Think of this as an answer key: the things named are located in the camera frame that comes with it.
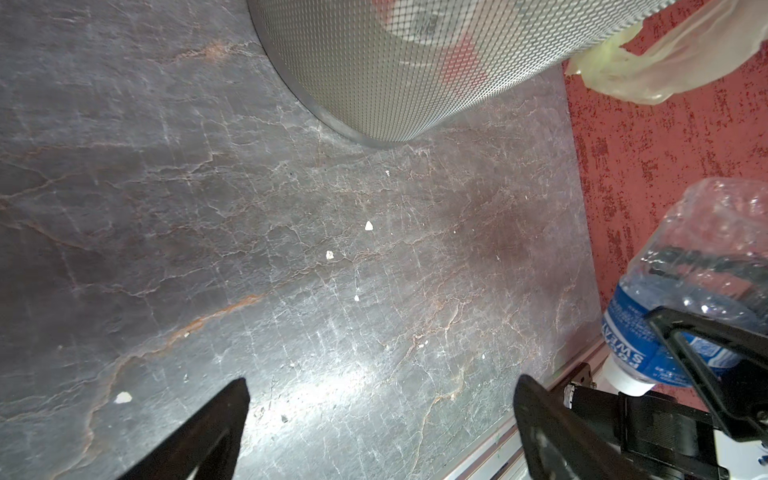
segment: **metal mesh trash can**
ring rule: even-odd
[[[364,144],[414,138],[673,0],[248,0],[280,77]]]

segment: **small white fragment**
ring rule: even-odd
[[[131,396],[128,392],[120,392],[118,393],[118,396],[114,398],[115,403],[128,403],[131,400],[133,400],[134,397]]]

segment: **gray marble surface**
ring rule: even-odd
[[[376,151],[244,0],[11,0],[0,58],[0,478],[114,478],[238,376],[238,478],[428,478],[599,333],[559,69]]]

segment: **plastic bag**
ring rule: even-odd
[[[768,0],[711,0],[642,55],[621,46],[642,23],[571,58],[565,74],[580,74],[593,90],[655,105],[736,70],[768,39]]]

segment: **water bottle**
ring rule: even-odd
[[[689,311],[756,333],[768,332],[768,184],[709,178],[686,190],[627,266],[603,315],[612,350],[606,380],[641,396],[656,383],[691,386],[644,322],[657,306]],[[741,358],[686,335],[715,375]]]

